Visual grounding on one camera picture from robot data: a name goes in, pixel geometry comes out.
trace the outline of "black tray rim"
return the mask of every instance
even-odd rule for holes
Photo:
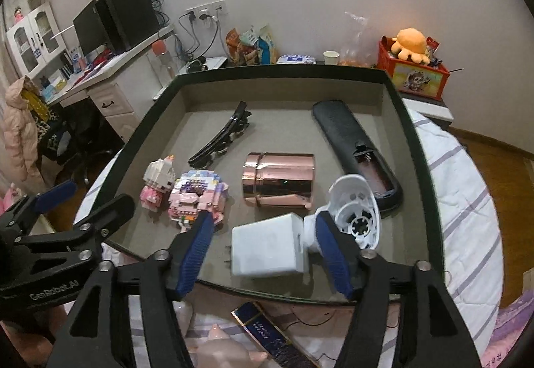
[[[440,213],[436,201],[430,169],[428,168],[423,147],[421,146],[421,142],[417,136],[416,129],[410,119],[410,116],[408,115],[408,110],[402,103],[401,97],[395,89],[389,75],[385,71],[378,69],[332,65],[256,65],[244,67],[226,67],[216,70],[199,71],[197,73],[176,76],[173,82],[171,82],[164,92],[162,92],[161,96],[142,119],[140,125],[137,126],[137,129],[130,137],[130,140],[126,143],[124,148],[122,148],[121,153],[118,155],[116,161],[109,171],[109,174],[106,176],[100,187],[100,190],[98,191],[91,208],[91,212],[95,211],[98,207],[114,198],[124,174],[134,160],[135,155],[143,145],[146,136],[150,133],[160,116],[184,86],[196,83],[221,82],[227,80],[247,80],[256,78],[324,78],[378,83],[385,86],[393,106],[399,115],[416,169],[416,176],[419,182],[421,201],[423,202],[423,210],[425,215],[428,259],[436,271],[443,275],[445,269],[443,235],[441,232]],[[133,252],[111,240],[107,240],[106,244],[126,255],[132,256],[139,261],[144,260],[144,258],[134,254]],[[241,290],[238,288],[214,284],[201,279],[197,280],[197,283],[243,298],[322,306],[354,305],[354,302],[320,301],[296,298],[292,296],[281,296],[277,294],[269,294],[251,290]]]

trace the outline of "blue gripper pad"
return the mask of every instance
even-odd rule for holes
[[[34,211],[37,214],[48,213],[67,199],[70,199],[76,193],[77,186],[73,181],[65,181],[47,192],[41,193],[35,201]]]
[[[327,220],[330,220],[332,224],[328,225]],[[349,264],[332,231],[340,233],[330,213],[327,211],[319,213],[315,222],[315,234],[321,247],[322,257],[326,261],[335,289],[351,300],[354,288],[351,283]]]
[[[180,276],[176,284],[176,292],[180,297],[184,297],[193,290],[200,267],[213,239],[213,215],[209,212],[200,212],[193,224],[193,228],[188,233],[194,233],[194,236],[189,240],[187,251],[180,264]]]

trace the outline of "wooden floor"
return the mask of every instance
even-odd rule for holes
[[[100,160],[93,162],[88,171],[89,181],[91,184],[96,180],[98,174],[102,172],[102,169],[105,168],[108,161],[111,157],[102,157]],[[57,182],[63,182],[69,179],[70,173],[66,173],[65,176],[59,176]],[[74,223],[74,218],[80,204],[83,201],[83,198],[89,188],[85,186],[81,180],[77,181],[78,190],[72,198],[64,203],[58,205],[51,212],[49,212],[46,217],[50,221],[51,225],[54,227],[55,231],[68,231],[71,229],[72,224]]]
[[[519,153],[459,138],[493,197],[504,253],[505,307],[523,292],[523,272],[534,267],[534,184],[531,162]]]

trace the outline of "red box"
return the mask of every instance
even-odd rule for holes
[[[441,93],[450,75],[449,70],[442,63],[437,68],[432,68],[392,58],[389,50],[393,42],[391,38],[382,37],[378,44],[377,67],[387,71],[397,90],[441,100]]]

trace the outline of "white power adapter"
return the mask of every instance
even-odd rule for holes
[[[209,28],[212,25],[212,18],[213,17],[207,8],[199,10],[199,20],[205,28]]]
[[[267,277],[308,271],[304,222],[289,213],[232,230],[232,274]]]

